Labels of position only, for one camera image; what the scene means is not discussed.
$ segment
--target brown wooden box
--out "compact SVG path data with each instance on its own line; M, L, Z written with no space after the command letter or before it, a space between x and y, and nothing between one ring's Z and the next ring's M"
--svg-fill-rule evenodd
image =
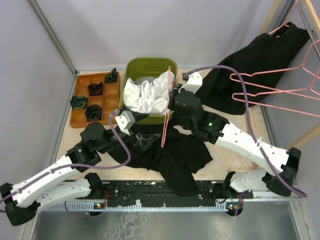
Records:
M95 121L103 125L109 125L108 116L115 109L119 108L120 99L120 74L117 72L117 82L104 83L105 76L109 72L79 75L76 79L75 89L73 95L83 95L88 98L88 107L91 105L99 105L102 108L101 120ZM99 84L103 82L103 94L99 96L89 96L88 86L90 84ZM74 129L85 128L92 121L87 121L86 109L71 110L70 126Z

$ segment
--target green bin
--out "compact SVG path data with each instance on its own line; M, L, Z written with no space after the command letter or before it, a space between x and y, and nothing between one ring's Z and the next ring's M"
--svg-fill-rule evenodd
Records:
M144 77L154 77L158 78L162 73L166 72L171 67L171 71L174 76L177 74L177 64L175 61L169 58L160 57L138 57L132 59L126 66L124 78L121 84L121 93L119 100L119 107L123 107L124 104L124 89L127 80L131 78L133 81L138 81ZM170 119L172 118L174 112L170 112ZM164 115L150 115L149 117L141 120L138 124L143 125L156 125L163 124L165 122Z

